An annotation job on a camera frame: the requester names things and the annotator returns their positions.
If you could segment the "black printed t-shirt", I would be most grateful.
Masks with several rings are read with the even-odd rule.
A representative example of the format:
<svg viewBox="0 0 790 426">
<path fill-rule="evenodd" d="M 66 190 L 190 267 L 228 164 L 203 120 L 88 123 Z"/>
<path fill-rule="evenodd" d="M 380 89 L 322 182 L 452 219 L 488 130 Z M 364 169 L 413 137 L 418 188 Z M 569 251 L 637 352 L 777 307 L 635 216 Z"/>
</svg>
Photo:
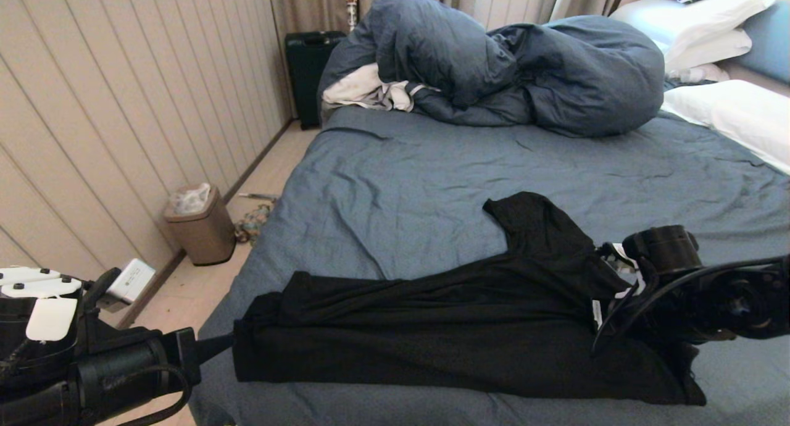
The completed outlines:
<svg viewBox="0 0 790 426">
<path fill-rule="evenodd" d="M 522 398 L 703 406 L 692 346 L 624 339 L 591 356 L 593 300 L 626 283 L 545 196 L 483 205 L 501 254 L 414 280 L 296 272 L 235 322 L 241 382 L 465 388 Z"/>
</svg>

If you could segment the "bronze trash bin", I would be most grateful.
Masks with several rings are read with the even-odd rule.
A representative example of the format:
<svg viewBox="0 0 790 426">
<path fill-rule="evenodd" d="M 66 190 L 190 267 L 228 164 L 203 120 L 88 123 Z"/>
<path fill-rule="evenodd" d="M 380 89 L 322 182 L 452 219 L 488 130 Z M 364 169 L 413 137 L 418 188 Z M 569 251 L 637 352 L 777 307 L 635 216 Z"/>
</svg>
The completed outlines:
<svg viewBox="0 0 790 426">
<path fill-rule="evenodd" d="M 175 215 L 169 202 L 164 209 L 167 226 L 186 257 L 197 267 L 228 262 L 235 251 L 235 226 L 219 188 L 211 186 L 209 203 L 200 213 Z"/>
</svg>

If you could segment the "teal patterned cloth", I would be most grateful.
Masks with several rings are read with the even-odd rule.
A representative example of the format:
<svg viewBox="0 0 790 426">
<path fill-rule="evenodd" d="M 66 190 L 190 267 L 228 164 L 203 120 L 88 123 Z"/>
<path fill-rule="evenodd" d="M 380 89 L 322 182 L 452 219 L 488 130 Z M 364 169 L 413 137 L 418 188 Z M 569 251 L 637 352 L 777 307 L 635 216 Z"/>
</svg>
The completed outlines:
<svg viewBox="0 0 790 426">
<path fill-rule="evenodd" d="M 237 220 L 235 222 L 235 241 L 254 246 L 259 240 L 260 231 L 267 223 L 274 206 L 274 202 L 265 201 Z"/>
</svg>

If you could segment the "clear plastic bin bag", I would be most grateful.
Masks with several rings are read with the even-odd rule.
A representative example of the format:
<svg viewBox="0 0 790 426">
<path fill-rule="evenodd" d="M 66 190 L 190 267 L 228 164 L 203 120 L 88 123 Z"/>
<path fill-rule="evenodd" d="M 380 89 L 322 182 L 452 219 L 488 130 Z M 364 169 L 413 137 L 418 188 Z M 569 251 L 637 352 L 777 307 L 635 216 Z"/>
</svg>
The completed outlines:
<svg viewBox="0 0 790 426">
<path fill-rule="evenodd" d="M 212 186 L 209 182 L 201 182 L 196 186 L 186 186 L 170 196 L 170 210 L 175 215 L 191 215 L 200 213 L 209 203 Z"/>
</svg>

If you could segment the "long white pillow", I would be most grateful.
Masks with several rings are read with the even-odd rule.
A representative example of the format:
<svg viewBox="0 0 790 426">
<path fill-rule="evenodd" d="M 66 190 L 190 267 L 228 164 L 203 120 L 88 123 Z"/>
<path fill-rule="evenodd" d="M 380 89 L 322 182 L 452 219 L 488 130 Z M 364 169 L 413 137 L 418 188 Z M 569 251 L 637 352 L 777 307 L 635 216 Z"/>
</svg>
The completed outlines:
<svg viewBox="0 0 790 426">
<path fill-rule="evenodd" d="M 790 175 L 790 98 L 742 80 L 679 86 L 661 111 L 705 126 Z"/>
</svg>

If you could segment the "bed with blue sheet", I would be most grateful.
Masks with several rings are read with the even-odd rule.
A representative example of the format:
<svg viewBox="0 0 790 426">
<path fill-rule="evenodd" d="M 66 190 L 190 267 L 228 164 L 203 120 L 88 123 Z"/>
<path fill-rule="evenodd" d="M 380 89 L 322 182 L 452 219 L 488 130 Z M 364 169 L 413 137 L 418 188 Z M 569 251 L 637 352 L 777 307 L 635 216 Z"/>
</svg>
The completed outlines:
<svg viewBox="0 0 790 426">
<path fill-rule="evenodd" d="M 231 330 L 294 271 L 418 278 L 491 257 L 488 199 L 547 196 L 596 245 L 680 224 L 706 265 L 790 251 L 790 176 L 741 144 L 661 114 L 626 135 L 571 138 L 344 107 L 294 168 L 262 239 L 200 330 Z M 198 426 L 790 426 L 790 338 L 702 345 L 704 407 L 524 399 L 474 391 L 238 383 L 231 353 L 203 367 Z"/>
</svg>

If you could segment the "small white pillow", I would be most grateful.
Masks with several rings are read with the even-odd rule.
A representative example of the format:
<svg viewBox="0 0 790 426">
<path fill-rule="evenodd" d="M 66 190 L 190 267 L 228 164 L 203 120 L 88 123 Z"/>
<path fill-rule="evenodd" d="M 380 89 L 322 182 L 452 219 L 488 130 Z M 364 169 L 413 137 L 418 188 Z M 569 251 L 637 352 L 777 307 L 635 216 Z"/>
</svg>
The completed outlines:
<svg viewBox="0 0 790 426">
<path fill-rule="evenodd" d="M 672 82 L 684 83 L 684 85 L 686 83 L 689 83 L 689 85 L 697 85 L 698 83 L 718 83 L 731 79 L 725 69 L 715 64 L 705 64 L 687 69 L 671 70 L 665 76 Z"/>
</svg>

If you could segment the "crumpled dark blue duvet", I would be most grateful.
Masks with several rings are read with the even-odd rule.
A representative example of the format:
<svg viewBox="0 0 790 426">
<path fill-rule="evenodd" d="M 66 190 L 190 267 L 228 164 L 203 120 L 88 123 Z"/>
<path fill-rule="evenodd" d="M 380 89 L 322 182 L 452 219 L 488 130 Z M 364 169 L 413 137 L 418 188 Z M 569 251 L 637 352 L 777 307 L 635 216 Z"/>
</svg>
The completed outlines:
<svg viewBox="0 0 790 426">
<path fill-rule="evenodd" d="M 330 55 L 321 94 L 363 65 L 415 94 L 412 112 L 462 126 L 535 125 L 570 137 L 637 130 L 663 103 L 664 59 L 654 41 L 600 15 L 485 30 L 435 0 L 374 0 Z"/>
</svg>

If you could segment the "flat white pillow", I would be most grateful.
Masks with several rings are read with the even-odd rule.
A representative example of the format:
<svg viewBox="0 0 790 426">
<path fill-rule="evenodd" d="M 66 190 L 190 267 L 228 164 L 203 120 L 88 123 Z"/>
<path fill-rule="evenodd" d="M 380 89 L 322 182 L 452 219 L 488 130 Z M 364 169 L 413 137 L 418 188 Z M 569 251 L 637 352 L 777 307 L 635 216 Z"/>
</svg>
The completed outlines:
<svg viewBox="0 0 790 426">
<path fill-rule="evenodd" d="M 664 54 L 664 71 L 669 73 L 714 64 L 745 55 L 751 49 L 752 39 L 745 30 L 728 30 L 721 35 L 692 43 L 685 49 L 668 49 Z"/>
</svg>

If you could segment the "black suitcase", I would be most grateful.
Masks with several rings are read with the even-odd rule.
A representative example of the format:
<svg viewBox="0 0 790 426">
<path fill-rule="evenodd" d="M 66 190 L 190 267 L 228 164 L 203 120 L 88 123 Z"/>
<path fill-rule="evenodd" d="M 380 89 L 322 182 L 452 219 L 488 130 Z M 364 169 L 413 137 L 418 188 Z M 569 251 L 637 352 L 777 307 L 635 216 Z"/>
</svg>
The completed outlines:
<svg viewBox="0 0 790 426">
<path fill-rule="evenodd" d="M 341 31 L 291 33 L 285 37 L 285 56 L 294 105 L 302 130 L 320 125 L 318 86 L 334 48 L 346 37 Z"/>
</svg>

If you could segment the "blue padded headboard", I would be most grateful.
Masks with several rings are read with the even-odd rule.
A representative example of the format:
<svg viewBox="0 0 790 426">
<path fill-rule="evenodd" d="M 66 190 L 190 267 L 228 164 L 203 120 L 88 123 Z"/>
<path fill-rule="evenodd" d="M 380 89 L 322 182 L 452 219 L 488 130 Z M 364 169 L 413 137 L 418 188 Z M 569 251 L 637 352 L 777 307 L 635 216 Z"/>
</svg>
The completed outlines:
<svg viewBox="0 0 790 426">
<path fill-rule="evenodd" d="M 741 26 L 752 41 L 737 65 L 790 86 L 790 3 L 780 1 Z"/>
</svg>

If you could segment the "large white pillow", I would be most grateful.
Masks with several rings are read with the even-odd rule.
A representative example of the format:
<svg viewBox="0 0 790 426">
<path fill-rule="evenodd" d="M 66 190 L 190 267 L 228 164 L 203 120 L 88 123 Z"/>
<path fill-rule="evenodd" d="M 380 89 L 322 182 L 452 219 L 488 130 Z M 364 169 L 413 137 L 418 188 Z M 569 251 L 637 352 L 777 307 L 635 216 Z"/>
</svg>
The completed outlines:
<svg viewBox="0 0 790 426">
<path fill-rule="evenodd" d="M 767 10 L 776 0 L 640 0 L 621 6 L 610 18 L 628 23 L 657 43 L 666 58 L 694 44 L 737 29 L 748 18 Z"/>
</svg>

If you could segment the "white sheer curtain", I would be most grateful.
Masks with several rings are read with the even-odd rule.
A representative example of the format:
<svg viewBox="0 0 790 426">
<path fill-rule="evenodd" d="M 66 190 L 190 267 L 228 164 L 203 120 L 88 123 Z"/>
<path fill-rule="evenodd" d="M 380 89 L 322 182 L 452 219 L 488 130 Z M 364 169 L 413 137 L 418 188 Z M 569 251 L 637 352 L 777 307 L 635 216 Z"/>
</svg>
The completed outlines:
<svg viewBox="0 0 790 426">
<path fill-rule="evenodd" d="M 516 23 L 546 23 L 557 0 L 475 0 L 474 17 L 485 29 Z"/>
</svg>

